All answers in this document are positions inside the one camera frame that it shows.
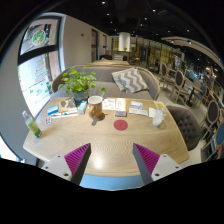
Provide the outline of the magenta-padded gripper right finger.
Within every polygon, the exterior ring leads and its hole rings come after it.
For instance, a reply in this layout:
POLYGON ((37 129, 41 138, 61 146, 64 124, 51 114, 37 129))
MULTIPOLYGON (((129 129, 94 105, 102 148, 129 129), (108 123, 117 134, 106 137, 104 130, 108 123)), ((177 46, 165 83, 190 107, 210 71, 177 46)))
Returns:
POLYGON ((182 169, 169 155, 159 155, 136 143, 133 144, 133 155, 145 185, 182 169))

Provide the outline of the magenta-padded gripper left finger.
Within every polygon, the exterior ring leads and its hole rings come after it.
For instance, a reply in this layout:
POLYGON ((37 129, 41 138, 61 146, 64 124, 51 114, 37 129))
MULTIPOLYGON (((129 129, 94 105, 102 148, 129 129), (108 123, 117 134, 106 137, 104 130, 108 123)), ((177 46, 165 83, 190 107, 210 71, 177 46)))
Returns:
POLYGON ((85 144, 66 155, 57 154, 42 169, 79 185, 89 157, 91 144, 85 144))

